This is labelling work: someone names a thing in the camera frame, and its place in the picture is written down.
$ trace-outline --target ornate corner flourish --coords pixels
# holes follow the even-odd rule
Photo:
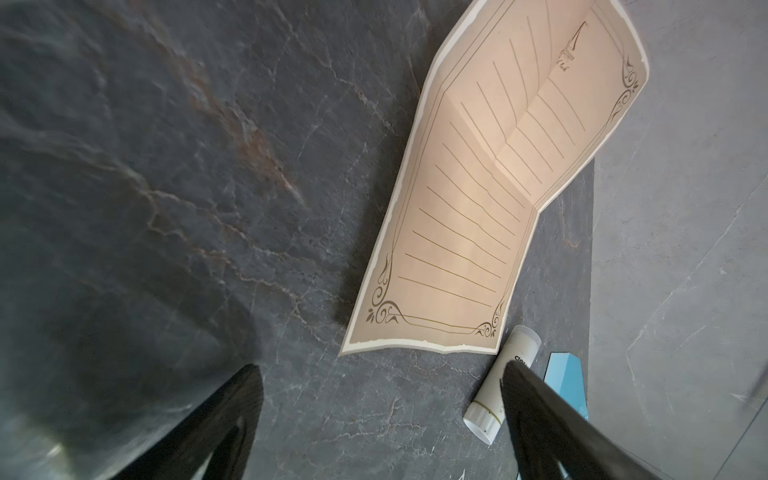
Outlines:
[[[637,72],[634,70],[634,66],[629,62],[629,57],[625,57],[624,62],[621,64],[621,81],[624,83],[625,90],[619,95],[618,100],[616,100],[606,124],[610,124],[614,117],[624,110],[624,106],[629,103],[630,98],[632,98],[632,95],[634,95],[634,92],[637,91],[637,88],[640,85],[637,81]]]
[[[496,310],[493,312],[493,319],[490,322],[483,322],[480,325],[477,325],[474,330],[472,330],[475,335],[480,336],[496,336],[496,327],[498,326],[498,321],[502,317],[502,304],[504,303],[504,300],[498,303],[496,306]]]
[[[389,323],[393,320],[399,323],[398,316],[402,316],[400,307],[391,300],[384,300],[389,291],[389,280],[392,277],[392,255],[387,253],[384,270],[379,275],[378,286],[373,290],[371,296],[371,307],[368,308],[368,317],[366,322],[371,323]]]

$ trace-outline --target white tube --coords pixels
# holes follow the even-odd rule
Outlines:
[[[464,423],[486,444],[493,443],[506,418],[502,391],[498,387],[504,368],[512,360],[530,367],[540,346],[541,339],[536,332],[524,325],[513,328],[475,399],[469,404],[464,414]]]

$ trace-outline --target paper sheet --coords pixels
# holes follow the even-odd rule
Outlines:
[[[341,354],[498,351],[539,213],[647,80],[612,0],[475,0],[435,56]]]

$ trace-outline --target dark stone tile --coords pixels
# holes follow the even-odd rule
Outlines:
[[[467,1],[0,6],[0,470],[116,472],[245,362],[251,478],[513,476],[492,361],[337,358],[432,56]],[[592,166],[513,297],[587,361]]]

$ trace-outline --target tube cap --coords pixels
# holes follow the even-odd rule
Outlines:
[[[515,332],[523,332],[528,336],[529,339],[533,340],[534,343],[536,343],[536,353],[538,353],[538,349],[541,347],[541,337],[538,335],[538,333],[534,332],[532,329],[525,325],[515,325],[515,328],[512,329],[512,333]]]
[[[491,445],[502,424],[487,408],[472,402],[464,414],[464,423],[486,445]]]

